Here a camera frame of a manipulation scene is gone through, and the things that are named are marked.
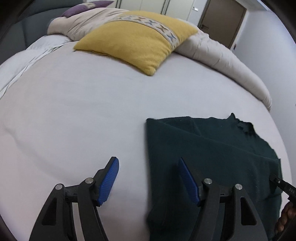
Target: headboard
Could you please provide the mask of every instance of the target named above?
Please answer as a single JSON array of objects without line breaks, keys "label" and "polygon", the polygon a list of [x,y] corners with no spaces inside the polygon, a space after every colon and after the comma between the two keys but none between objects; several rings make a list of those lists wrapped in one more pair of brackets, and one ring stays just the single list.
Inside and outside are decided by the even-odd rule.
[{"label": "headboard", "polygon": [[80,3],[82,0],[34,0],[20,10],[3,37],[0,36],[0,64],[44,36],[52,18]]}]

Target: purple pillow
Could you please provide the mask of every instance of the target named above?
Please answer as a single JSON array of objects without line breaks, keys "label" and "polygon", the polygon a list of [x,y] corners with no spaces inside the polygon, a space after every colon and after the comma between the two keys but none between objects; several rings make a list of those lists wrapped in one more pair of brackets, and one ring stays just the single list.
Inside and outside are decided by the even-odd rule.
[{"label": "purple pillow", "polygon": [[69,8],[67,11],[65,11],[61,17],[71,17],[73,15],[79,14],[81,12],[85,12],[94,8],[98,7],[107,7],[114,1],[94,1],[94,2],[86,2],[79,5],[76,5],[72,8]]}]

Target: door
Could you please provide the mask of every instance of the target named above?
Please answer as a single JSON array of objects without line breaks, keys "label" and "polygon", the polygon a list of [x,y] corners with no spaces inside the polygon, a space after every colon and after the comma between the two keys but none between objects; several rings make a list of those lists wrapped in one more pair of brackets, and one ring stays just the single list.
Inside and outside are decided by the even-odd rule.
[{"label": "door", "polygon": [[235,0],[208,0],[198,27],[227,48],[241,26],[246,9]]}]

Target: dark green sweater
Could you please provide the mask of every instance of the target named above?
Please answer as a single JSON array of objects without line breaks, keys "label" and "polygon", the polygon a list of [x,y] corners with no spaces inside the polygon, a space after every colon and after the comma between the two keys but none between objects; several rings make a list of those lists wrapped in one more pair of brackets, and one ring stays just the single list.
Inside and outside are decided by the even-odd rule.
[{"label": "dark green sweater", "polygon": [[[248,192],[269,239],[279,216],[281,191],[271,190],[269,175],[281,177],[280,160],[251,123],[236,119],[178,117],[147,119],[152,210],[148,215],[150,241],[188,241],[199,208],[188,197],[178,172],[183,157],[204,177],[220,185],[240,183]],[[215,239],[220,239],[221,204]]]}]

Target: metal screw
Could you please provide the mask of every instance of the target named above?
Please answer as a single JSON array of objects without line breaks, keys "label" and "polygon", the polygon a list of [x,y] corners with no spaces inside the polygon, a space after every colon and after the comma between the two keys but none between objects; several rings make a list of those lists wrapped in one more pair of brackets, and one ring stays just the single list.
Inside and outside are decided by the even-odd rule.
[{"label": "metal screw", "polygon": [[212,184],[212,183],[213,183],[212,179],[210,179],[210,178],[206,178],[206,179],[204,179],[204,182],[205,182],[206,184]]},{"label": "metal screw", "polygon": [[242,190],[242,185],[241,184],[235,184],[235,188],[238,190]]},{"label": "metal screw", "polygon": [[89,177],[89,178],[85,179],[85,182],[87,184],[91,184],[93,181],[94,181],[94,179],[92,177]]},{"label": "metal screw", "polygon": [[57,184],[56,187],[55,187],[57,190],[61,190],[63,188],[63,185],[62,184]]}]

